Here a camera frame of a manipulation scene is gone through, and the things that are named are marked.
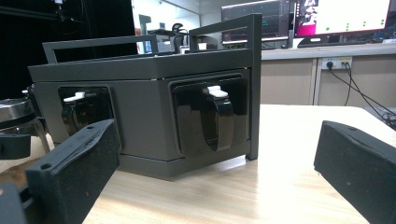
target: wooden tabletop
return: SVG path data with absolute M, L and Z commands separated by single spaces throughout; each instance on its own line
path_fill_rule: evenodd
M 117 171 L 84 223 L 368 223 L 314 170 L 325 119 L 396 146 L 396 132 L 360 108 L 262 105 L 256 161 L 171 180 Z

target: electrical socket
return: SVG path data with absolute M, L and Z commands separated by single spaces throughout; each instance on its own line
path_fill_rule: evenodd
M 328 70 L 327 63 L 332 62 L 333 69 L 345 69 L 345 63 L 349 63 L 352 67 L 352 57 L 335 57 L 335 58 L 323 58 L 322 60 L 322 70 Z

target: white clip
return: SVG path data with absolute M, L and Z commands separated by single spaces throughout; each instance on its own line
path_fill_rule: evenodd
M 228 93 L 226 91 L 222 91 L 220 86 L 211 86 L 207 87 L 209 94 L 214 97 L 226 97 Z
M 81 100 L 81 99 L 84 99 L 84 98 L 85 98 L 85 92 L 84 91 L 78 91 L 78 92 L 75 93 L 75 96 L 64 98 L 64 101 L 68 103 L 68 102 Z

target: monitor screen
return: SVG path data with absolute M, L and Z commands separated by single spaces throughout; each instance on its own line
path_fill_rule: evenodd
M 385 28 L 390 0 L 297 0 L 294 38 Z
M 221 7 L 221 20 L 227 21 L 252 13 L 262 14 L 262 41 L 289 38 L 289 0 L 267 0 Z M 221 34 L 223 44 L 247 42 L 247 29 L 226 31 Z

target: monitor stand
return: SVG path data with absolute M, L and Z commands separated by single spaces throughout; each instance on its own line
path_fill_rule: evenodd
M 326 46 L 342 46 L 342 45 L 359 45 L 367 44 L 367 41 L 345 41 L 342 35 L 322 36 L 316 38 L 304 38 L 297 46 L 298 49 L 326 47 Z

